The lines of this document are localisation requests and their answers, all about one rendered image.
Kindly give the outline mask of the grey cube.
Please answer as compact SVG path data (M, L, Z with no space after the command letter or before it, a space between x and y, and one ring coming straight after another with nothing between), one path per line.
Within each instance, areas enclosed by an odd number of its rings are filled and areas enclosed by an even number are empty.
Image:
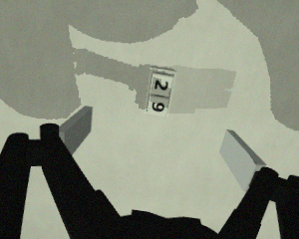
M170 74L153 72L149 92L153 95L170 96L173 76Z
M150 116L166 118L169 97L149 94L147 114Z

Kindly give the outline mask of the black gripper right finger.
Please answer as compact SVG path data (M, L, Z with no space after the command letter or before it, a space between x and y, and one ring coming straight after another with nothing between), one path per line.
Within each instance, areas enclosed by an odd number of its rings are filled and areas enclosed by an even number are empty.
M256 239L269 200L280 239L299 239L299 176L278 177L234 130L226 130L219 153L245 195L214 239Z

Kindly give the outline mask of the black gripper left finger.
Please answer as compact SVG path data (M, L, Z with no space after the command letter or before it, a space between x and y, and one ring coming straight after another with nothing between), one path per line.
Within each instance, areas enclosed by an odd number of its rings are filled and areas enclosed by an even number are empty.
M0 239L20 239L31 166L42 166L70 239L142 239L72 157L91 132L92 113L84 106L60 126L41 124L40 139L24 132L7 137L0 153Z

